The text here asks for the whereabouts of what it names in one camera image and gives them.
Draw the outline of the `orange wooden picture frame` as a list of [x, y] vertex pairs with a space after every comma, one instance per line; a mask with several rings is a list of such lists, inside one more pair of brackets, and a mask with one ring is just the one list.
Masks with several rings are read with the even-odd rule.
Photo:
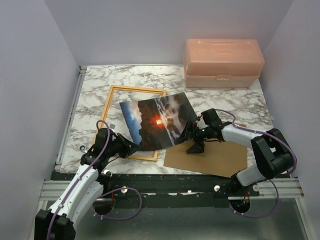
[[[148, 93], [148, 94], [158, 94], [162, 97], [167, 95], [167, 91], [165, 89], [158, 88], [146, 88], [146, 87], [137, 87], [137, 86], [125, 86], [125, 85], [111, 85], [109, 88], [109, 93], [104, 105], [104, 109], [101, 115], [101, 120], [106, 120], [108, 111], [112, 102], [112, 98], [115, 91], [124, 91], [124, 92], [136, 92], [136, 93]], [[149, 161], [156, 162], [158, 158], [158, 151], [153, 152], [153, 156], [142, 156], [142, 155], [134, 155], [128, 157], [131, 160], [141, 160], [141, 161]]]

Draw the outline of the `sunset landscape photo print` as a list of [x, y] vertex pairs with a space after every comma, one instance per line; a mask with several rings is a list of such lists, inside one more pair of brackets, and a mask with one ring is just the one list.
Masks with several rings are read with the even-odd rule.
[[187, 122], [197, 117], [184, 92], [121, 102], [120, 108], [130, 136], [142, 152], [175, 146]]

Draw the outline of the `brown cardboard backing board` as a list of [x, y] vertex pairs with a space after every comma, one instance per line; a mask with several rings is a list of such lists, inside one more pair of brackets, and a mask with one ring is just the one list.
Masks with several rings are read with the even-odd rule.
[[206, 142], [203, 153], [187, 154], [192, 141], [166, 150], [164, 166], [230, 178], [248, 167], [247, 148], [233, 142]]

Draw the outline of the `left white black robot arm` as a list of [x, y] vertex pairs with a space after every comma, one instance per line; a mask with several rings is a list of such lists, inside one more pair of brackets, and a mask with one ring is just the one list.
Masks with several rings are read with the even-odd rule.
[[34, 239], [73, 240], [76, 228], [88, 209], [99, 197], [110, 194], [111, 185], [98, 180], [113, 156], [127, 158], [140, 146], [108, 127], [97, 131], [95, 142], [82, 155], [80, 166], [61, 196], [35, 216]]

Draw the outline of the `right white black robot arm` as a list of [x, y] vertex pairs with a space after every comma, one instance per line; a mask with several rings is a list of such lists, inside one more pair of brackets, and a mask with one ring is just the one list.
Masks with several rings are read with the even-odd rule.
[[234, 195], [243, 195], [249, 185], [272, 180], [283, 172], [290, 175], [296, 170], [297, 157], [279, 129], [261, 131], [237, 125], [234, 120], [222, 122], [218, 112], [219, 109], [211, 108], [197, 117], [204, 121], [205, 128], [188, 121], [174, 142], [179, 145], [192, 140], [187, 154], [203, 153], [205, 142], [209, 141], [232, 142], [251, 149], [255, 164], [235, 173], [229, 182], [229, 190]]

